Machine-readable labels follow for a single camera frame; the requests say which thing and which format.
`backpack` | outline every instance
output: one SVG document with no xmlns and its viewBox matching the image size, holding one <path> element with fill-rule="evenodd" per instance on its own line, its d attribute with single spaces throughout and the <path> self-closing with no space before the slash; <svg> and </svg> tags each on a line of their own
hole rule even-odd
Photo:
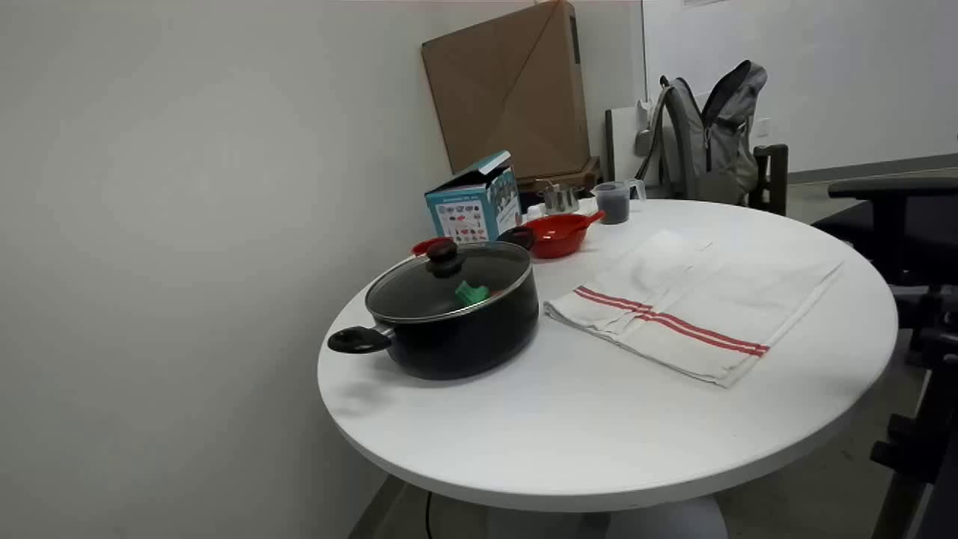
<svg viewBox="0 0 958 539">
<path fill-rule="evenodd" d="M 762 85 L 765 68 L 746 61 L 713 88 L 701 110 L 681 79 L 660 79 L 650 130 L 635 139 L 644 157 L 635 178 L 657 178 L 669 197 L 738 205 L 756 182 L 749 133 Z"/>
</svg>

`folded dish towel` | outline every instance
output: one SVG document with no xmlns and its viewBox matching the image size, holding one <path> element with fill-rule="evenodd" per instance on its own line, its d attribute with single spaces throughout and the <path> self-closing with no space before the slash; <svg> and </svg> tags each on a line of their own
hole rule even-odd
<svg viewBox="0 0 958 539">
<path fill-rule="evenodd" d="M 837 254 L 651 233 L 545 311 L 689 377 L 734 386 L 834 279 Z"/>
</svg>

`table leg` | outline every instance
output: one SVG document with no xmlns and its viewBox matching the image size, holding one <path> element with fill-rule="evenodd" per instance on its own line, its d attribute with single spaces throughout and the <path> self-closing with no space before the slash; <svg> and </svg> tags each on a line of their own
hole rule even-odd
<svg viewBox="0 0 958 539">
<path fill-rule="evenodd" d="M 726 539 L 713 497 L 611 514 L 488 513 L 488 539 Z"/>
</svg>

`black chair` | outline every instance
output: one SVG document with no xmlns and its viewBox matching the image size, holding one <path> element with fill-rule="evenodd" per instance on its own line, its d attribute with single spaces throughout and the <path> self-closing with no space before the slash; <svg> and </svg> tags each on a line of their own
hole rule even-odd
<svg viewBox="0 0 958 539">
<path fill-rule="evenodd" d="M 857 179 L 834 182 L 833 197 L 869 205 L 845 209 L 818 228 L 854 243 L 889 284 L 924 284 L 916 303 L 897 299 L 904 326 L 913 330 L 913 365 L 928 368 L 916 417 L 891 417 L 886 440 L 872 461 L 891 467 L 894 480 L 877 519 L 877 539 L 906 537 L 924 486 L 933 488 L 922 539 L 958 529 L 952 510 L 958 491 L 958 303 L 946 284 L 958 284 L 958 179 Z"/>
</svg>

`floor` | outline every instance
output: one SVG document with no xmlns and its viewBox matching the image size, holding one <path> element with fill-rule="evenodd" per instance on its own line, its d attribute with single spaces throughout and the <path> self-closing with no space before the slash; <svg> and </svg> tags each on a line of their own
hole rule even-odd
<svg viewBox="0 0 958 539">
<path fill-rule="evenodd" d="M 849 206 L 830 202 L 825 182 L 789 185 L 789 215 L 815 221 Z M 869 461 L 889 413 L 910 413 L 922 371 L 904 365 L 906 336 L 883 381 L 864 396 L 854 426 L 800 464 L 719 494 L 731 539 L 869 539 L 889 471 Z M 485 539 L 488 513 L 461 501 L 430 501 L 433 539 Z M 375 539 L 425 539 L 425 494 L 400 488 Z"/>
</svg>

